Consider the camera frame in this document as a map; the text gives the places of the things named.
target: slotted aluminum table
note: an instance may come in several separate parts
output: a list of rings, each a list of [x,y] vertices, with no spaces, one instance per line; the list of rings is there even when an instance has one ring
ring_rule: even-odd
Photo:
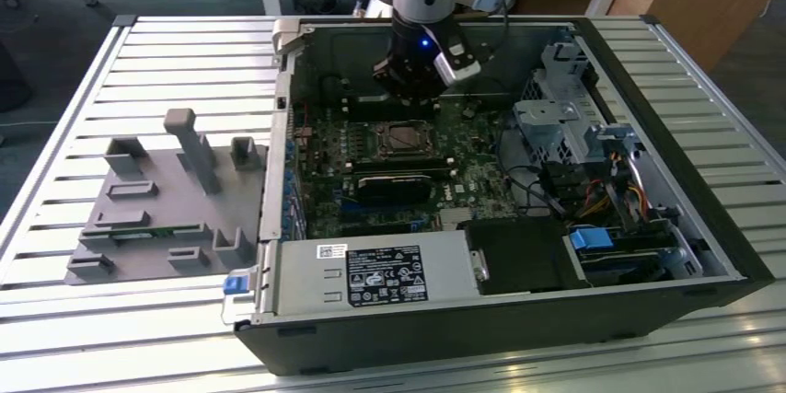
[[[112,28],[0,227],[1,391],[727,391],[786,381],[783,161],[668,34],[631,17],[594,24],[778,277],[760,292],[642,339],[280,378],[220,320],[221,275],[65,286],[111,136],[175,147],[163,114],[189,107],[213,146],[241,134],[267,143],[272,20],[140,17]]]

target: floor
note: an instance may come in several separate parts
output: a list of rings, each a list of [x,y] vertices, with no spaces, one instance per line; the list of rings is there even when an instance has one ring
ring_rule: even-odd
[[[100,0],[100,5],[92,8],[84,6],[83,0],[21,2],[19,10],[0,6],[0,41],[16,59],[35,96],[23,107],[0,113],[0,135],[5,137],[0,145],[0,217],[13,202],[115,15],[264,13],[259,0]],[[321,6],[316,2],[316,6],[299,11],[313,14]],[[767,14],[750,26],[711,77],[786,156],[783,66],[786,0],[772,0]],[[8,126],[27,121],[36,123]]]

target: power supply label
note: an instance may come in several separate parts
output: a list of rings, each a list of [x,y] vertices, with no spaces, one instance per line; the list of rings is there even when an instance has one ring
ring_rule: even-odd
[[[420,246],[347,250],[347,293],[353,307],[427,301]]]

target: green motherboard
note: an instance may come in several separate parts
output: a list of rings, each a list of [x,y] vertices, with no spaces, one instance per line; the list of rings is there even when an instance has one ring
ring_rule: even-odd
[[[351,122],[336,114],[327,110],[295,131],[308,238],[452,230],[460,221],[516,215],[495,154],[498,111],[442,98],[430,121]],[[402,163],[415,166],[363,172],[364,166]],[[427,192],[423,198],[364,205],[359,187],[372,182],[364,180],[396,177],[412,177],[411,187],[396,192]]]

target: blue latch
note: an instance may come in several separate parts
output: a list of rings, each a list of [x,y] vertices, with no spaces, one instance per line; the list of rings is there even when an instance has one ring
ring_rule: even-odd
[[[570,234],[570,242],[574,244],[575,250],[614,247],[608,231],[603,227],[576,229],[576,231]]]
[[[248,275],[227,276],[223,280],[223,294],[239,295],[248,293]]]

